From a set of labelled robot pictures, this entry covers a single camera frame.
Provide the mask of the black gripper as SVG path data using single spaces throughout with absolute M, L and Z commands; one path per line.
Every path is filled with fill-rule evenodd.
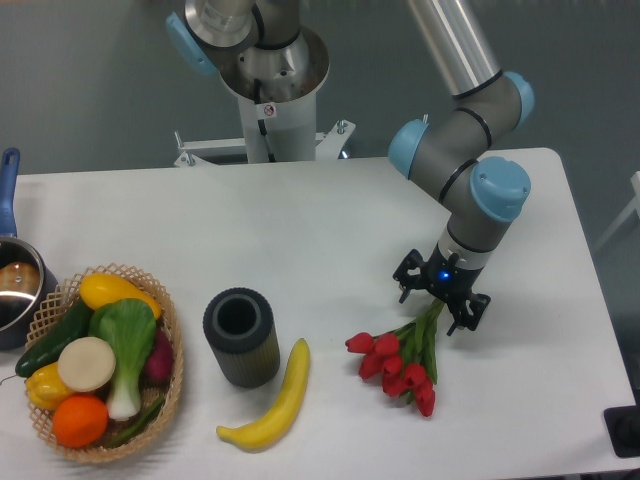
M 446 303 L 453 317 L 447 336 L 455 330 L 475 331 L 491 302 L 489 295 L 473 292 L 483 267 L 463 268 L 458 260 L 458 254 L 445 257 L 439 249 L 434 249 L 426 262 L 418 250 L 412 249 L 392 275 L 401 290 L 400 304 L 412 291 L 426 289 Z

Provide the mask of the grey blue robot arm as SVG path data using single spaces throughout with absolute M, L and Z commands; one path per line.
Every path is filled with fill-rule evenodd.
M 500 68 L 466 2 L 409 8 L 456 106 L 440 126 L 406 123 L 388 158 L 450 217 L 432 254 L 411 251 L 394 277 L 404 293 L 425 290 L 443 301 L 454 329 L 475 330 L 490 299 L 474 284 L 531 190 L 520 165 L 489 149 L 527 119 L 535 97 L 521 75 Z M 165 28 L 186 63 L 219 76 L 236 96 L 250 162 L 319 158 L 315 96 L 329 58 L 301 24 L 298 2 L 185 1 Z

